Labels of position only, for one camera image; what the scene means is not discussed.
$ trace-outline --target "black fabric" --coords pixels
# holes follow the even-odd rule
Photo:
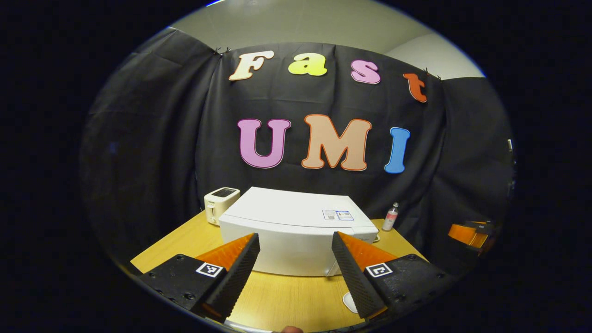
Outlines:
[[[83,199],[106,250],[129,260],[199,210],[195,141],[219,56],[167,28],[110,77],[86,121]]]
[[[274,51],[249,79],[230,81],[244,53]],[[301,53],[326,58],[323,76],[294,75]],[[352,79],[354,60],[374,62],[377,85]],[[405,73],[425,87],[415,100]],[[372,123],[364,171],[340,163],[306,169],[309,114],[329,116],[341,135],[353,119]],[[245,163],[238,121],[258,119],[256,149],[271,150],[271,119],[287,119],[284,157],[270,169]],[[389,174],[390,128],[410,132],[405,171]],[[91,109],[82,144],[84,199],[99,239],[129,269],[129,260],[200,212],[220,187],[251,186],[347,195],[371,219],[400,203],[397,230],[430,262],[458,269],[446,247],[452,223],[501,220],[511,179],[503,106],[485,78],[441,81],[377,53],[319,43],[282,43],[223,55],[168,28],[115,71]]]
[[[430,262],[452,274],[463,274],[477,263],[476,252],[448,237],[448,230],[453,223],[467,220],[491,220],[494,226],[503,223],[510,205],[508,184],[514,177],[507,142],[513,135],[507,114],[486,79],[450,79],[442,85],[446,139],[426,196],[431,205],[429,222],[417,232],[416,226],[403,220],[397,230],[419,246]],[[424,244],[414,242],[418,235],[426,237]]]
[[[253,76],[230,81],[244,53],[274,52]],[[323,76],[294,75],[288,71],[294,56],[319,53],[326,58]],[[364,84],[352,79],[350,64],[363,59],[379,68],[381,82]],[[404,73],[416,73],[425,82],[428,102],[420,103],[409,93]],[[444,131],[444,97],[440,80],[393,58],[351,47],[318,43],[282,43],[235,50],[221,59],[203,110],[195,163],[198,193],[220,187],[245,192],[251,186],[276,190],[346,195],[371,219],[384,218],[393,202],[409,209],[419,202],[436,168]],[[372,123],[366,142],[364,171],[347,171],[339,164],[331,169],[306,169],[310,129],[304,122],[309,114],[331,118],[341,135],[353,119]],[[256,149],[267,155],[271,149],[271,129],[267,122],[287,119],[291,127],[285,135],[282,162],[271,169],[246,164],[240,155],[242,119],[262,122]],[[391,156],[390,129],[410,131],[404,158],[405,171],[389,174],[384,166]]]

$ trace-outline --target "wooden table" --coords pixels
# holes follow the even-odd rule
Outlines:
[[[374,246],[398,257],[414,253],[424,258],[396,230],[382,230],[383,221],[372,220],[381,238]],[[196,257],[222,244],[220,227],[209,224],[205,212],[201,212],[131,263],[145,273],[175,254]],[[359,324],[364,320],[343,304],[347,292],[341,275],[300,277],[253,271],[228,320],[278,332],[286,325],[300,327],[304,332],[318,332]]]

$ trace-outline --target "black rubber texture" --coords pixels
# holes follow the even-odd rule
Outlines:
[[[254,234],[239,257],[236,259],[228,274],[222,278],[220,284],[212,291],[205,303],[211,306],[222,317],[215,318],[212,314],[208,316],[224,322],[226,317],[230,316],[232,309],[247,283],[257,256],[259,255],[259,234]]]
[[[190,310],[210,294],[212,289],[226,275],[222,268],[216,277],[196,272],[203,261],[177,254],[139,279],[172,302]]]
[[[337,264],[341,269],[345,284],[348,286],[349,292],[352,295],[360,318],[366,319],[383,309],[385,303],[370,284],[368,278],[361,272],[358,264],[352,254],[349,253],[348,248],[337,232],[333,233],[331,249],[333,250],[335,259],[337,259]]]
[[[414,254],[387,261],[385,265],[392,273],[373,277],[366,269],[363,274],[387,303],[386,313],[390,318],[419,308],[456,282],[454,276]]]

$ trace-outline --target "toaster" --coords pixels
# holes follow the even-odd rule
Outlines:
[[[218,218],[222,215],[238,198],[240,190],[236,188],[223,187],[210,192],[204,196],[205,218],[213,225],[220,225]]]

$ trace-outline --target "finger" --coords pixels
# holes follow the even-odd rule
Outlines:
[[[304,331],[294,326],[286,326],[282,330],[282,333],[304,333]]]

